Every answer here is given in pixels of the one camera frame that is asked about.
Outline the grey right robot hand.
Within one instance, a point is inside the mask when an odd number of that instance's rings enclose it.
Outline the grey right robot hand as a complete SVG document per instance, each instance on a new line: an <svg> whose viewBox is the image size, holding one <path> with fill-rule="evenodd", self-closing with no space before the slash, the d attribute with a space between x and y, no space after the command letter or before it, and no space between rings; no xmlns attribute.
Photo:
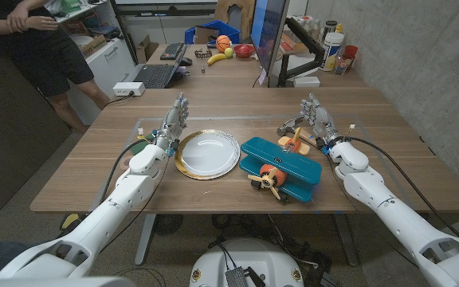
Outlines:
<svg viewBox="0 0 459 287"><path fill-rule="evenodd" d="M341 139L332 116L312 92L309 93L308 100L303 99L300 102L300 108L300 114L312 127L312 135L318 148L331 148Z"/></svg>

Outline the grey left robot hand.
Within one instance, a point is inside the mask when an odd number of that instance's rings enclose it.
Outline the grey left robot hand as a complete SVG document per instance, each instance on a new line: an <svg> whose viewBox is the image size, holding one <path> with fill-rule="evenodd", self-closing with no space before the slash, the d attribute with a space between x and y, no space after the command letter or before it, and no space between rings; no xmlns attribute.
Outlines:
<svg viewBox="0 0 459 287"><path fill-rule="evenodd" d="M186 127L186 118L189 116L188 105L189 100L181 92L178 94L172 108L164 116L158 134L155 137L155 145L164 151L170 148L171 144L180 137L182 130Z"/></svg>

